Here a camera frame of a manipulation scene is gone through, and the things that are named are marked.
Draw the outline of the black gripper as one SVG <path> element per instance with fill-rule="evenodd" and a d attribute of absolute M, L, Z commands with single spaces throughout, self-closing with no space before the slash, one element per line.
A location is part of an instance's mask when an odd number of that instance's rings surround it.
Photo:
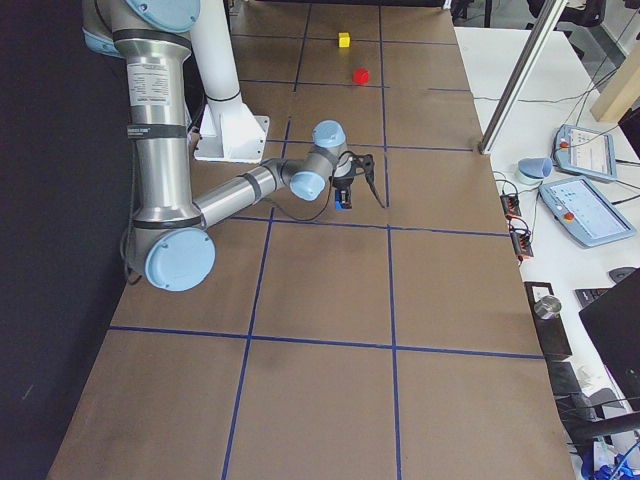
<path fill-rule="evenodd" d="M 332 178 L 332 186 L 336 189 L 334 192 L 335 201 L 341 200 L 340 190 L 343 191 L 343 207 L 351 208 L 351 184 L 353 183 L 354 173 L 352 158 L 353 152 L 343 152 L 338 158 L 338 164 Z"/>

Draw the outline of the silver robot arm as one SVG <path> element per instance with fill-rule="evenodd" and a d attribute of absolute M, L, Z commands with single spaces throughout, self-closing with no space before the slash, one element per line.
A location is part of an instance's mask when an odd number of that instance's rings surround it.
<path fill-rule="evenodd" d="M 312 201 L 347 182 L 355 157 L 333 120 L 313 131 L 301 160 L 267 159 L 268 119 L 252 114 L 239 87 L 220 1 L 86 1 L 83 33 L 94 52 L 126 63 L 127 129 L 139 178 L 139 207 L 125 235 L 126 267 L 167 291 L 185 291 L 212 271 L 208 228 L 288 188 Z M 199 157 L 247 162 L 248 172 L 205 194 L 191 190 L 183 66 L 194 58 L 204 89 Z"/>

